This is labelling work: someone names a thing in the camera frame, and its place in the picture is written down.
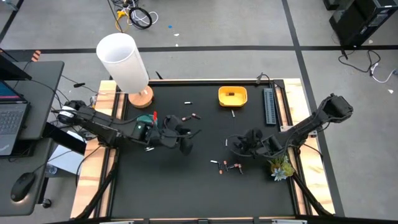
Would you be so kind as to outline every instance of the green object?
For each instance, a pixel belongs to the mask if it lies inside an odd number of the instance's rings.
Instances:
[[[137,121],[141,121],[151,125],[153,123],[153,120],[154,120],[154,115],[142,115],[137,118]]]

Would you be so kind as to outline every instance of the black computer tower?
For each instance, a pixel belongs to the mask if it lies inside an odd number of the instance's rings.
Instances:
[[[340,0],[323,0],[323,3],[325,3],[326,9],[327,10],[336,10],[338,8],[338,3]]]
[[[329,22],[342,46],[360,46],[397,9],[398,0],[341,0]]]

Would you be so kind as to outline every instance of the computer mouse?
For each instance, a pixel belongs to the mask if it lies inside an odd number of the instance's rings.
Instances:
[[[11,189],[11,200],[19,202],[26,197],[35,180],[33,172],[22,174]]]

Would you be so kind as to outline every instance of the lamp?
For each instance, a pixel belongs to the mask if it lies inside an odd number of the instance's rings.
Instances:
[[[98,43],[96,53],[121,91],[129,94],[133,106],[145,108],[152,103],[154,92],[148,86],[147,70],[130,35],[107,35]]]

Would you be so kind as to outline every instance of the yellow bowl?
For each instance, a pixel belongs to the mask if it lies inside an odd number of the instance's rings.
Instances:
[[[248,92],[242,86],[222,86],[218,89],[221,106],[243,106],[248,101]]]

